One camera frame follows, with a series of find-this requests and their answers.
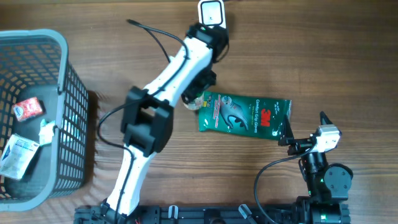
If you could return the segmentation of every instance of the wooden surface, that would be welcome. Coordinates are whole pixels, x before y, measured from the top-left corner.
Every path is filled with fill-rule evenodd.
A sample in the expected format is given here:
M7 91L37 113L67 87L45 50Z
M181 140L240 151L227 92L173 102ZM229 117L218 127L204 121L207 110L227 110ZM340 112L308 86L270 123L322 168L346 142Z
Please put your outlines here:
M314 132L324 110L343 132L328 161L354 171L348 200L353 223L397 223L398 4L230 1L225 7L231 49L214 66L218 84L212 90L293 100L297 138ZM127 18L183 37L197 20L197 4L0 6L0 29L46 27L67 38L71 63L99 98L92 118L121 104L131 86L143 87L166 65L152 38ZM160 40L176 53L176 41ZM120 119L117 114L105 124L109 140L121 142ZM95 149L89 147L82 189L28 212L2 213L0 222L71 223L74 208L99 204L114 187L122 152L98 141ZM275 141L199 133L197 117L180 102L173 135L150 165L141 204L254 203L255 175L286 150ZM297 161L270 169L259 183L263 203L306 194Z

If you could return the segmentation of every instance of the comfort grip gloves package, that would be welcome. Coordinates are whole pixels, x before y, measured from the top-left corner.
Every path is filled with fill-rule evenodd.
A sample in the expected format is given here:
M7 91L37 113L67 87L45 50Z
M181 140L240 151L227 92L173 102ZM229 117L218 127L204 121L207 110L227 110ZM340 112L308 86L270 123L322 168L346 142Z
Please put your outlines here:
M279 140L282 121L290 117L291 100L204 93L199 109L199 131L212 129L263 139Z

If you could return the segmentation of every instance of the printed glove image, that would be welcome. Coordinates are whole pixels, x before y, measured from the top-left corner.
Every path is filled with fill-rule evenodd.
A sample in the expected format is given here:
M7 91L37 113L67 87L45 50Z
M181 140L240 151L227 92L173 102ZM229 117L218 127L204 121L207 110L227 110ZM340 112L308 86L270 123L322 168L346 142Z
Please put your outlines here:
M220 113L230 129L234 128L230 119L234 119L235 123L240 123L240 127L244 127L246 131L249 131L248 121L243 115L242 107L232 102L231 97L223 96L220 102Z

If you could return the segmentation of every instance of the gray bin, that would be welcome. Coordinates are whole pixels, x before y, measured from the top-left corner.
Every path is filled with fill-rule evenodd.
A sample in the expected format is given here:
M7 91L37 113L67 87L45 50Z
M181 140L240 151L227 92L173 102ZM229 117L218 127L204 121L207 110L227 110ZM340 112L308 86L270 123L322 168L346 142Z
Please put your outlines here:
M11 106L36 96L45 114L18 122ZM83 183L88 93L54 30L0 32L0 153L11 134L39 142L40 122L55 120L52 143L40 147L21 180L0 177L0 212L25 211Z

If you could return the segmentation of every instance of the red and white packet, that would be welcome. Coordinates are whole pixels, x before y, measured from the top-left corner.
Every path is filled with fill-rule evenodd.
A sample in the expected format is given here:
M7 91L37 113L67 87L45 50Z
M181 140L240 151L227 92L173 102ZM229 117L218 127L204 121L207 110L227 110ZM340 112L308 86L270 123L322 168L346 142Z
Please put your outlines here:
M32 97L22 102L16 103L12 106L14 114L18 121L23 121L28 118L43 114L43 108L40 106L37 97Z

